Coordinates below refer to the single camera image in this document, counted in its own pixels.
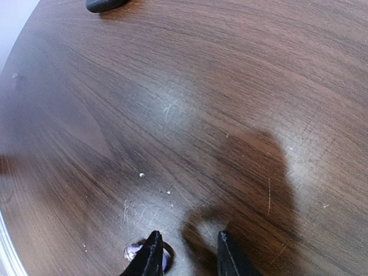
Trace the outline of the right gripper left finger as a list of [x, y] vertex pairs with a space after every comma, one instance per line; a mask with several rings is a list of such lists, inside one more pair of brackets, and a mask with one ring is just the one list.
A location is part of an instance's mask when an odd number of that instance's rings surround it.
[[163, 239], [159, 231], [152, 231], [135, 258], [121, 276], [162, 276]]

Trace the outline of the black earbud charging case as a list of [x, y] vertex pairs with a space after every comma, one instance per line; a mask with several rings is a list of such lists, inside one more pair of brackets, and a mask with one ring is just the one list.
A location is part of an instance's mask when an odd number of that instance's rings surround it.
[[86, 9], [92, 13], [103, 13], [124, 6], [129, 0], [86, 0]]

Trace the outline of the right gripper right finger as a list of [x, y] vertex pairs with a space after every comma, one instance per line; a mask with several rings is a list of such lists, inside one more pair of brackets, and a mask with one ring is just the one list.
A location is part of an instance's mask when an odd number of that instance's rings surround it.
[[217, 275], [260, 276], [260, 272], [247, 258], [228, 231], [220, 231], [217, 238]]

